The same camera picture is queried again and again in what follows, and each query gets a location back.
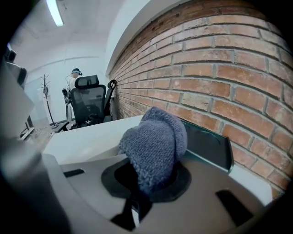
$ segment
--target chair headrest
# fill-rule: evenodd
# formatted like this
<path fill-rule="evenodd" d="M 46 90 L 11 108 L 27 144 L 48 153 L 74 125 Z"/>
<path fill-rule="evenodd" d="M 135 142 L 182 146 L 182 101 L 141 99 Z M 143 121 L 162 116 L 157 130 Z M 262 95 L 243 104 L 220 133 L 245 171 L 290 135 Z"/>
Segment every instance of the chair headrest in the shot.
<path fill-rule="evenodd" d="M 77 78 L 74 85 L 78 89 L 94 88 L 99 85 L 99 79 L 97 75 L 83 76 Z"/>
<path fill-rule="evenodd" d="M 109 83 L 108 83 L 108 88 L 111 89 L 111 88 L 115 88 L 117 85 L 117 81 L 116 80 L 111 80 Z"/>

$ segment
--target black tray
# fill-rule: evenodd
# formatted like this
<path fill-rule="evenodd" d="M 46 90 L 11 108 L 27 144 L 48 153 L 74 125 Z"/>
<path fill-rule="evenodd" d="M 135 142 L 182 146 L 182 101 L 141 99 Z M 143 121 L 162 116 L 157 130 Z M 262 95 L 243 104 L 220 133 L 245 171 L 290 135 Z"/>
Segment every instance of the black tray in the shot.
<path fill-rule="evenodd" d="M 230 140 L 206 128 L 182 120 L 187 131 L 185 157 L 214 165 L 230 173 L 233 166 L 233 153 Z"/>

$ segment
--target desk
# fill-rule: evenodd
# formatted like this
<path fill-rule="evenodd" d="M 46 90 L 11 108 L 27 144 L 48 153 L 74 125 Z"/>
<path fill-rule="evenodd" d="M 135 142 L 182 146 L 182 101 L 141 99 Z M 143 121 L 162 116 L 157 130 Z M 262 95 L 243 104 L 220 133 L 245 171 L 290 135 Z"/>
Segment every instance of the desk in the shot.
<path fill-rule="evenodd" d="M 136 116 L 55 134 L 44 154 L 55 156 L 59 165 L 104 159 L 117 155 L 118 144 L 129 128 L 137 126 Z M 271 187 L 251 172 L 234 165 L 229 176 L 253 193 L 264 205 L 272 201 Z"/>

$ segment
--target cloth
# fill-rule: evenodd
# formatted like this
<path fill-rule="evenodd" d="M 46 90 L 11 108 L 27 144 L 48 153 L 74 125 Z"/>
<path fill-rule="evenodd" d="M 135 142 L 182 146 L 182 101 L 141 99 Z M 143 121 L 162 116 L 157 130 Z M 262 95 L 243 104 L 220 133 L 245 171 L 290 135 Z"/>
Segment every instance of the cloth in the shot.
<path fill-rule="evenodd" d="M 138 174 L 140 191 L 148 195 L 160 188 L 171 176 L 174 164 L 187 148 L 187 133 L 174 115 L 152 107 L 138 126 L 128 129 L 120 143 Z"/>
<path fill-rule="evenodd" d="M 69 79 L 68 79 L 68 89 L 71 91 L 71 90 L 73 90 L 74 88 L 75 88 L 75 81 L 76 81 L 76 79 L 74 79 L 73 77 L 70 77 Z"/>

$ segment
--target office chair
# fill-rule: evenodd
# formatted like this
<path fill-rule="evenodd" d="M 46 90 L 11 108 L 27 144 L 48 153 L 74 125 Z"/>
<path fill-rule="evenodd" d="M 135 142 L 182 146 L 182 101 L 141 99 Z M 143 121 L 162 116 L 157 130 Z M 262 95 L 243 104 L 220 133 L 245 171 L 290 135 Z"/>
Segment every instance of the office chair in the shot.
<path fill-rule="evenodd" d="M 104 114 L 105 94 L 106 86 L 99 84 L 97 75 L 76 79 L 71 99 L 75 121 L 80 127 L 88 126 L 93 118 L 95 123 L 111 121 L 111 116 Z"/>

